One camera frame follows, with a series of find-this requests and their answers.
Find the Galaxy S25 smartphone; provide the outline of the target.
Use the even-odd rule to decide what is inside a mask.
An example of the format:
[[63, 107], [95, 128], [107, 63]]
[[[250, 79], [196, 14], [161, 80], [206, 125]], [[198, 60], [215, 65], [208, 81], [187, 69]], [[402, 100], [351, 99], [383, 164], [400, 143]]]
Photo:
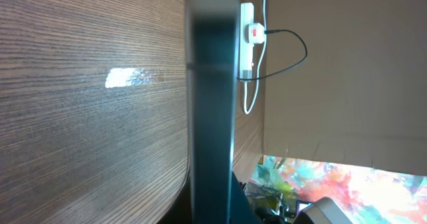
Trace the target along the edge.
[[240, 0], [185, 0], [194, 223], [229, 223]]

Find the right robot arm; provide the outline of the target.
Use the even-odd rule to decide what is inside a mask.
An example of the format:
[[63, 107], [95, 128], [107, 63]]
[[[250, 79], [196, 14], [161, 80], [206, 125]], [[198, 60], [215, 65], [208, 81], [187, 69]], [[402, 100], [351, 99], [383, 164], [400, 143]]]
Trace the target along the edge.
[[352, 224], [352, 221], [331, 198], [323, 197], [299, 210], [293, 224]]

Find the white USB charger plug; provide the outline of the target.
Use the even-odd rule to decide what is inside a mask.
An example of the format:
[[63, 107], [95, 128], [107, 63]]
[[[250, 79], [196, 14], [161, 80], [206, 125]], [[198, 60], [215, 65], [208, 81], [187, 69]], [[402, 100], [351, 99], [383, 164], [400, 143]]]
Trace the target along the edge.
[[266, 41], [265, 27], [261, 23], [250, 23], [245, 28], [246, 42], [252, 45]]

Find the white power strip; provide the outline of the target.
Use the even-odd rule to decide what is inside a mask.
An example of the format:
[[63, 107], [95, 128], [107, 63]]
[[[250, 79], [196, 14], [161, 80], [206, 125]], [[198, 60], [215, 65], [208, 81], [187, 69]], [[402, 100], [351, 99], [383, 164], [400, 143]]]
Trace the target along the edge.
[[253, 3], [242, 3], [240, 6], [240, 57], [238, 79], [252, 78], [254, 45], [248, 41], [249, 25], [254, 22]]

